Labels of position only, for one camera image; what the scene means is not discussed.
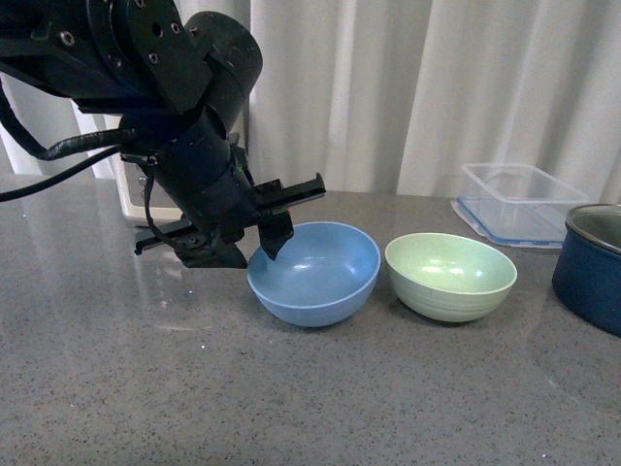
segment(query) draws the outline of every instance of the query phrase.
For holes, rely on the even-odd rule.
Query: pot rim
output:
[[[573,232],[584,238],[590,243],[593,243],[600,248],[605,250],[609,250],[614,252],[615,254],[621,255],[621,245],[616,246],[607,241],[604,241],[602,238],[599,238],[589,231],[581,228],[575,223],[577,216],[580,214],[588,214],[590,211],[604,211],[604,213],[614,214],[616,216],[621,217],[621,204],[587,204],[584,206],[574,207],[567,213],[566,225]]]

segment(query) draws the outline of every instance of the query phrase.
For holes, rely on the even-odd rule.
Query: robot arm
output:
[[[165,243],[188,267],[244,268],[235,242],[253,225],[276,258],[293,235],[288,206],[325,192],[318,174],[288,188],[279,180],[254,185],[230,131],[261,68],[260,49],[240,24],[206,12],[183,26],[172,0],[0,4],[0,71],[70,98],[84,113],[122,115],[116,132],[93,135],[89,146],[81,137],[72,147],[115,144],[123,160],[143,169],[151,231],[138,235],[136,253]],[[33,153],[36,142],[5,104],[1,110],[25,149],[51,159],[54,148]],[[63,143],[60,156],[76,151],[63,152]],[[148,213],[153,182],[183,212],[161,229]]]

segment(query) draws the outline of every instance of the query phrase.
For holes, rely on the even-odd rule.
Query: bowl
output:
[[[573,313],[621,337],[621,205],[571,209],[552,288]]]
[[[399,299],[445,322],[488,315],[517,279],[515,265],[499,250],[461,236],[414,233],[390,242],[385,254]]]
[[[257,249],[247,279],[274,316],[304,327],[344,320],[367,301],[376,284],[381,254],[376,242],[350,225],[302,223],[276,260]]]

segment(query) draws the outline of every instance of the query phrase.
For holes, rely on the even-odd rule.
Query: black cable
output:
[[[17,119],[16,114],[11,108],[11,103],[4,93],[2,81],[0,81],[0,123],[6,128],[11,137],[28,153],[33,154],[46,151]]]
[[[65,139],[54,144],[49,149],[46,149],[39,144],[17,119],[15,112],[11,108],[11,103],[4,92],[4,88],[2,87],[2,81],[0,81],[0,123],[2,123],[11,137],[30,155],[45,161],[57,160],[86,150],[106,148],[117,144],[127,144],[144,136],[146,133],[145,130],[134,128],[97,131]]]
[[[87,158],[85,161],[74,165],[73,167],[65,170],[64,172],[59,173],[58,175],[49,177],[42,182],[34,183],[26,187],[21,187],[20,189],[15,189],[13,191],[0,192],[0,202],[13,201],[25,196],[29,196],[30,194],[35,194],[37,192],[43,191],[44,189],[52,187],[55,184],[64,182],[68,178],[71,178],[82,170],[85,170],[86,168],[91,167],[97,162],[100,162],[105,158],[114,155],[120,150],[121,146],[114,146],[112,148],[102,150],[101,152],[96,153],[92,157]]]
[[[65,139],[64,141],[54,144],[44,152],[33,153],[31,155],[40,160],[52,161],[87,150],[131,143],[144,134],[144,130],[138,129],[110,129],[107,131],[98,131],[76,136],[75,138]]]
[[[148,165],[145,170],[147,175],[147,182],[145,183],[145,217],[147,218],[147,225],[151,232],[155,235],[155,238],[159,241],[170,246],[175,251],[185,251],[186,247],[184,244],[171,240],[159,228],[157,228],[157,226],[155,226],[155,222],[153,221],[153,217],[150,212],[151,193],[153,191],[153,183],[155,181],[155,171],[151,165]]]

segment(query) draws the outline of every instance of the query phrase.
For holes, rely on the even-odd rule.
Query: light green bowl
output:
[[[517,279],[513,262],[479,241],[443,233],[414,233],[385,251],[390,282],[414,311],[445,322],[466,322],[494,311]]]

